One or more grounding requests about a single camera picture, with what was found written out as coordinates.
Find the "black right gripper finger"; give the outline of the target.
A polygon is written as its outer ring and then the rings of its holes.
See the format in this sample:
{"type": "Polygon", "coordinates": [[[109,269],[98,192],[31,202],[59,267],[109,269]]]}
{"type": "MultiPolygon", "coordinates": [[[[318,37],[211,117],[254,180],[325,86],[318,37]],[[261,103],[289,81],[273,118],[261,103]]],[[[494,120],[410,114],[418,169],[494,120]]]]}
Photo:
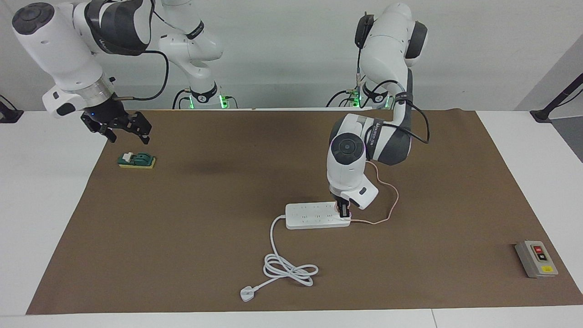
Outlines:
{"type": "Polygon", "coordinates": [[[92,133],[99,133],[106,137],[111,143],[115,143],[117,136],[107,124],[101,124],[93,121],[90,117],[81,117],[81,120],[92,133]]]}
{"type": "Polygon", "coordinates": [[[126,131],[137,135],[140,141],[147,145],[150,141],[150,131],[152,125],[148,119],[140,112],[127,115],[126,131]]]}

